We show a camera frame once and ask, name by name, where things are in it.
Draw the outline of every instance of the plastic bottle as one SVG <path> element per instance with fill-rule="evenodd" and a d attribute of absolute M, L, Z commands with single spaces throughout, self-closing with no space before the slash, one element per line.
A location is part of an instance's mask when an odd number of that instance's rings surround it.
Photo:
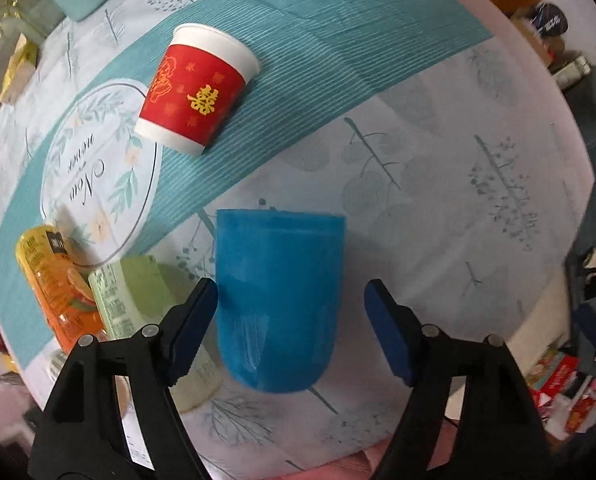
<path fill-rule="evenodd" d="M 54 227 L 44 225 L 26 231 L 16 244 L 16 259 L 65 352 L 69 353 L 83 334 L 105 338 L 91 289 Z"/>

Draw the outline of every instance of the screw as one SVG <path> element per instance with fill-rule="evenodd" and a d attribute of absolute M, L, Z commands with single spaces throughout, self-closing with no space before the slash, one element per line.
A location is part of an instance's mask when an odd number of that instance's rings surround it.
<path fill-rule="evenodd" d="M 81 335 L 80 339 L 78 339 L 78 344 L 80 346 L 89 346 L 94 342 L 94 336 L 91 334 Z"/>
<path fill-rule="evenodd" d="M 438 337 L 440 335 L 440 329 L 436 325 L 424 325 L 422 327 L 422 335 L 427 337 Z"/>
<path fill-rule="evenodd" d="M 154 337 L 158 333 L 158 325 L 145 325 L 140 331 L 145 337 Z"/>
<path fill-rule="evenodd" d="M 505 341 L 499 335 L 491 334 L 487 336 L 487 343 L 492 346 L 502 346 L 505 344 Z"/>

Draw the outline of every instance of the red box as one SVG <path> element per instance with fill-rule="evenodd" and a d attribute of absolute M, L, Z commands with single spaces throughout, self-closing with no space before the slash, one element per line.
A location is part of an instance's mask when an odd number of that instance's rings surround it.
<path fill-rule="evenodd" d="M 567 384 L 580 360 L 555 348 L 549 348 L 529 370 L 524 380 L 532 393 L 536 408 L 547 405 Z"/>

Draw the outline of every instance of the tablecloth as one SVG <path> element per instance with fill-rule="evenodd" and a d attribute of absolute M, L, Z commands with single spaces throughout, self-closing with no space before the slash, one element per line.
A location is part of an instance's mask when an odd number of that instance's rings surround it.
<path fill-rule="evenodd" d="M 0 110 L 0 325 L 39 402 L 56 343 L 13 247 L 44 221 L 83 269 L 148 252 L 191 284 L 214 276 L 217 209 L 347 216 L 323 378 L 270 396 L 226 376 L 183 416 L 217 478 L 289 474 L 393 431 L 408 391 L 364 316 L 371 278 L 452 336 L 509 336 L 565 255 L 591 177 L 556 87 L 545 93 L 548 76 L 532 79 L 473 12 L 456 0 L 109 0 L 63 22 Z M 263 67 L 197 159 L 132 127 L 184 22 L 233 34 Z M 147 462 L 135 414 L 124 424 Z"/>

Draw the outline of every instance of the red paper cup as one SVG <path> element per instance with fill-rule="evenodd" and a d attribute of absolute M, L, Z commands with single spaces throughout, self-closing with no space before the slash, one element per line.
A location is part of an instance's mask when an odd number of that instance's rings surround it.
<path fill-rule="evenodd" d="M 136 133 L 198 156 L 259 72 L 256 56 L 229 34 L 200 23 L 180 25 L 153 78 Z"/>

